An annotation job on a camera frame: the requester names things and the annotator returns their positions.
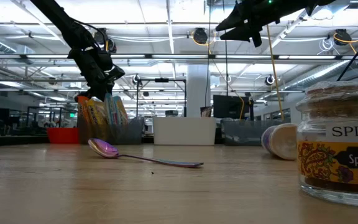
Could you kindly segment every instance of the spice jar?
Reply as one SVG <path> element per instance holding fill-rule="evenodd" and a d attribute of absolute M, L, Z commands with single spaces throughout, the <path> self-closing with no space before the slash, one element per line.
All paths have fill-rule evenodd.
<path fill-rule="evenodd" d="M 296 108 L 301 189 L 358 206 L 358 83 L 317 83 Z"/>

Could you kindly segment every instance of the red bowl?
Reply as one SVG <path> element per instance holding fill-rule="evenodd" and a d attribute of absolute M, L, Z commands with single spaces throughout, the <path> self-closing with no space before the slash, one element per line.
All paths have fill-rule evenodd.
<path fill-rule="evenodd" d="M 78 128 L 48 128 L 49 142 L 52 144 L 79 144 Z"/>

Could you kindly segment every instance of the wooden table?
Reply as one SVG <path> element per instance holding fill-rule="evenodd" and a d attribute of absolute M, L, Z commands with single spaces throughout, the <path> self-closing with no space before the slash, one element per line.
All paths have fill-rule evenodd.
<path fill-rule="evenodd" d="M 205 165 L 103 159 L 86 146 L 0 147 L 0 223 L 358 224 L 357 207 L 300 192 L 295 162 L 261 147 L 119 150 Z"/>

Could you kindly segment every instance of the spoon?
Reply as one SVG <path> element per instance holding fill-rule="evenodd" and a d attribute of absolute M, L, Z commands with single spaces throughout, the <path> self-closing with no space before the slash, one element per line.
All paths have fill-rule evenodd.
<path fill-rule="evenodd" d="M 177 162 L 177 161 L 166 161 L 162 159 L 153 159 L 153 158 L 147 158 L 141 156 L 120 155 L 118 153 L 117 148 L 100 139 L 89 139 L 88 144 L 94 152 L 96 152 L 100 156 L 110 159 L 118 159 L 119 157 L 131 157 L 135 159 L 142 159 L 145 161 L 156 162 L 168 166 L 187 167 L 187 168 L 195 168 L 204 164 L 203 162 Z"/>

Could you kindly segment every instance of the white box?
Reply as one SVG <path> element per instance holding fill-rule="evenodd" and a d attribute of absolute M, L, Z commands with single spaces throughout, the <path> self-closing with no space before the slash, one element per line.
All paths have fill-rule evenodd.
<path fill-rule="evenodd" d="M 212 146 L 215 118 L 153 118 L 154 144 Z"/>

